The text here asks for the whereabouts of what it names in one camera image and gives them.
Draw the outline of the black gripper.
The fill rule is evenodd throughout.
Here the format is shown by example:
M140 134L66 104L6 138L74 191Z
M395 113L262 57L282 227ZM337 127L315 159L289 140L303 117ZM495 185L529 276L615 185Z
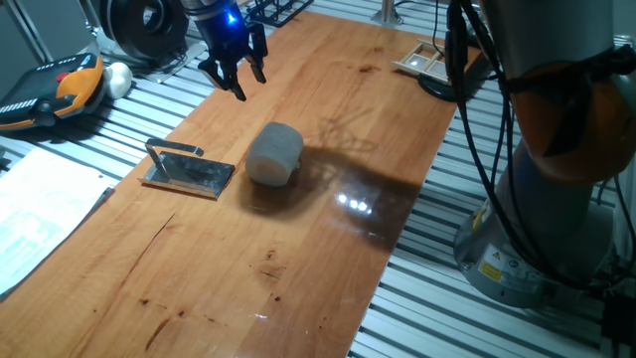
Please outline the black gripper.
M238 100L246 101L237 78L237 66L224 62L236 63L247 55L245 58L255 79L265 84L263 59L268 55L268 49L263 25L248 23L246 26L236 1L214 1L194 10L193 21L212 56L201 61L198 70L217 89L232 92Z

